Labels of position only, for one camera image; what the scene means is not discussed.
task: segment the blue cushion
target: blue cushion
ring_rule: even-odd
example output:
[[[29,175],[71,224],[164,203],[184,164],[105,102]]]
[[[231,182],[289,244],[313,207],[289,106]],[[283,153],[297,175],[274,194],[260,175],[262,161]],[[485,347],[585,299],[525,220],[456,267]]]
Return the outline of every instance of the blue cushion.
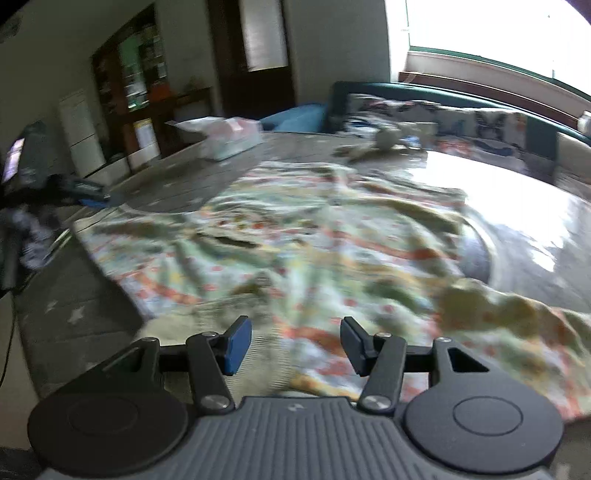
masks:
[[[326,106],[308,103],[266,116],[259,120],[263,130],[275,132],[319,132],[324,122]]]

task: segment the floor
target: floor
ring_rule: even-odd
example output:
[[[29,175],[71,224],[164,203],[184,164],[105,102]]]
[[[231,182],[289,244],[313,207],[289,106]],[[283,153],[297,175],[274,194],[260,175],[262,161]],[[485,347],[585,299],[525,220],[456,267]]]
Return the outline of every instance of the floor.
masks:
[[[0,299],[0,368],[8,348],[12,326],[12,296]],[[22,350],[18,325],[11,343],[7,374],[0,388],[0,447],[30,448],[27,437],[27,419],[37,403],[37,395],[29,376]]]

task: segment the window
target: window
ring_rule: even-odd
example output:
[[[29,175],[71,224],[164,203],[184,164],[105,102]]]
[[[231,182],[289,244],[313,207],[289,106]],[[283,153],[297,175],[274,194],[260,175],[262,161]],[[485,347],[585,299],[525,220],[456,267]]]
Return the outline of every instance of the window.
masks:
[[[566,0],[406,0],[410,44],[501,62],[591,95],[591,25]]]

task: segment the pillow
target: pillow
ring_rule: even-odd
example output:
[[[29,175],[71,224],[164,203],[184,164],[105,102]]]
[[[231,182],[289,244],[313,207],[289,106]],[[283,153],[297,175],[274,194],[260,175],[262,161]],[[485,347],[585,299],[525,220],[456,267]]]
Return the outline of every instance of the pillow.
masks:
[[[591,147],[564,133],[558,133],[558,164],[577,177],[591,179]]]
[[[527,165],[520,159],[520,151],[512,145],[497,140],[468,137],[438,137],[436,150],[442,153],[469,158],[481,163],[506,168],[528,175]]]
[[[440,137],[475,137],[476,115],[472,108],[441,106],[436,115]]]
[[[504,108],[475,108],[476,137],[497,140],[525,150],[524,113]]]
[[[386,100],[385,98],[367,95],[365,93],[350,93],[347,113],[373,112],[386,116],[394,116],[397,108],[403,102]]]
[[[350,93],[348,100],[349,114],[372,112],[385,115],[397,122],[434,122],[436,112],[441,108],[440,103],[426,100],[399,102],[365,93]]]
[[[409,100],[397,107],[395,117],[399,122],[436,122],[440,103],[427,100]]]

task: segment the floral blanket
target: floral blanket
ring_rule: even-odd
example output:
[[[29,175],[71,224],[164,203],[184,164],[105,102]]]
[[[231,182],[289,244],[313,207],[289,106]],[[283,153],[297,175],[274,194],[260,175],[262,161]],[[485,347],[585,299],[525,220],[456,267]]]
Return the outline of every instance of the floral blanket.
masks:
[[[75,230],[146,318],[222,299],[264,274],[292,388],[359,395],[365,380],[339,342],[339,322],[351,315],[370,333],[415,345],[453,336],[546,394],[565,418],[588,413],[590,322],[462,280],[463,201],[460,190],[384,172],[264,162],[198,212],[120,207]],[[402,397],[426,387],[426,375],[406,375]]]

